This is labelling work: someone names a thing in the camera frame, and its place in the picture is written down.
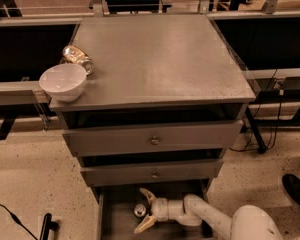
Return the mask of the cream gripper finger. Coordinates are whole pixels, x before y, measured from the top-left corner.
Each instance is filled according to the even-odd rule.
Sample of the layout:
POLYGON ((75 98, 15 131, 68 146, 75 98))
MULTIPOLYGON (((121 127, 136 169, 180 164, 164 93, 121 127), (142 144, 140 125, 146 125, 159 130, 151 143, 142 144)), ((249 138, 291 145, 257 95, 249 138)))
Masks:
POLYGON ((156 196, 148 189, 140 188, 139 191, 146 197, 149 204, 152 204, 156 200, 156 196))
POLYGON ((141 223, 134 229, 135 234, 140 234, 143 231, 149 229, 157 222, 157 219, 154 215, 146 215, 141 223))

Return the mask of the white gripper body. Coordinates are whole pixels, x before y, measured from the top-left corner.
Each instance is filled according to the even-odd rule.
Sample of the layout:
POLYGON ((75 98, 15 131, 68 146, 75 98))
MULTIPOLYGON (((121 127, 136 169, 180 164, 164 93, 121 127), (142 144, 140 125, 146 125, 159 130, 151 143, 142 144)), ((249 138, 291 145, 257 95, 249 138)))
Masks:
POLYGON ((168 200, 157 198, 151 205, 151 213, 158 222, 165 222, 169 219, 168 200))

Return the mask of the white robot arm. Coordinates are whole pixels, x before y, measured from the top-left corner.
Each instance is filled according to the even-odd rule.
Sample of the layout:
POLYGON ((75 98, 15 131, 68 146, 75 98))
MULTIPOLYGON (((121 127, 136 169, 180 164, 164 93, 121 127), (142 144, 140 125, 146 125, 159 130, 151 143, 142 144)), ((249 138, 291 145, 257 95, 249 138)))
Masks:
POLYGON ((150 213, 134 229, 135 234, 157 222, 176 221, 189 227, 206 222, 224 240, 283 240, 273 219, 257 206, 244 205, 229 217, 195 194, 187 194, 182 200, 168 200, 156 197, 146 188, 139 191, 146 197, 150 213))

